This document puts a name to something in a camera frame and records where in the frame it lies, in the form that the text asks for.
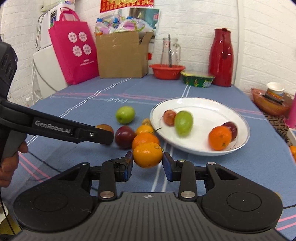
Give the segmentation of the person's left hand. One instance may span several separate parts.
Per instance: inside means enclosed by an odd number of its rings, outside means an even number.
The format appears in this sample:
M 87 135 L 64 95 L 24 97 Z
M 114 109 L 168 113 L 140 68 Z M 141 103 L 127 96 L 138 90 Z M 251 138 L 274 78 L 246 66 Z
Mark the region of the person's left hand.
M 19 146 L 18 150 L 14 153 L 12 157 L 4 158 L 1 161 L 1 171 L 0 171 L 1 187 L 6 188 L 10 185 L 14 172 L 19 165 L 19 152 L 23 154 L 28 152 L 28 146 L 26 142 L 22 142 L 22 144 Z

